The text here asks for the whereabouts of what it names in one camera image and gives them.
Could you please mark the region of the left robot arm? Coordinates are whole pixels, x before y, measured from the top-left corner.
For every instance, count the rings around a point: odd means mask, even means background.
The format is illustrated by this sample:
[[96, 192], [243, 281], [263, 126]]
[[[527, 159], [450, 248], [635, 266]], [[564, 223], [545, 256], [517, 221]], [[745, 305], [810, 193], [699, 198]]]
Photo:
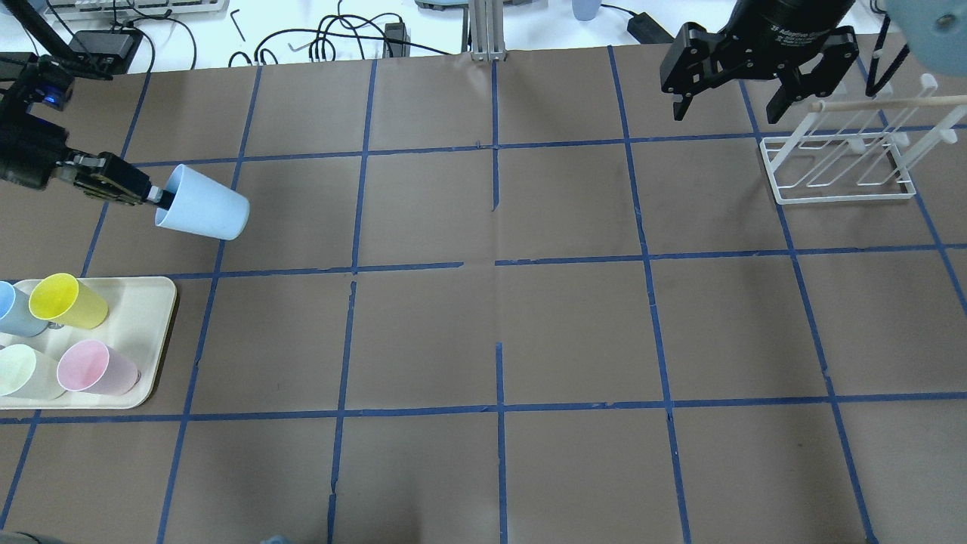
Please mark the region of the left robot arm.
[[63, 110], [75, 83], [70, 69], [68, 62], [49, 55], [2, 55], [2, 81], [9, 83], [2, 89], [2, 180], [31, 190], [45, 190], [60, 180], [90, 199], [169, 209], [174, 193], [153, 185], [142, 170], [111, 152], [70, 147], [65, 128], [31, 114], [32, 104]]

